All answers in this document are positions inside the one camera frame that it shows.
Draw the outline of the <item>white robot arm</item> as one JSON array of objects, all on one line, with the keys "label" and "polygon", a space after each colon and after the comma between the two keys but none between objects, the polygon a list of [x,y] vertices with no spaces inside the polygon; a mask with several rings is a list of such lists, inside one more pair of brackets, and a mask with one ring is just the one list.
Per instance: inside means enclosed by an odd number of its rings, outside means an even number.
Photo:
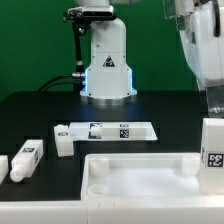
[{"label": "white robot arm", "polygon": [[[126,27],[113,8],[130,0],[75,1],[77,6],[68,11],[75,33],[92,31],[91,63],[81,94],[98,101],[135,95],[126,64]],[[198,87],[206,91],[209,115],[224,117],[224,0],[163,2],[165,15],[176,20],[185,59]]]}]

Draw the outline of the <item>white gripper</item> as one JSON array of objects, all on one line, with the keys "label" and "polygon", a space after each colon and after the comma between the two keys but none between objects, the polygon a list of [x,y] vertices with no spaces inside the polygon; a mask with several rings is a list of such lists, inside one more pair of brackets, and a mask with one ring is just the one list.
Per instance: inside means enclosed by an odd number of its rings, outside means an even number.
[{"label": "white gripper", "polygon": [[185,29],[179,31],[189,68],[203,87],[209,87],[206,98],[210,116],[224,116],[224,3],[218,6],[219,37],[215,36],[212,3],[201,5],[186,16]]}]

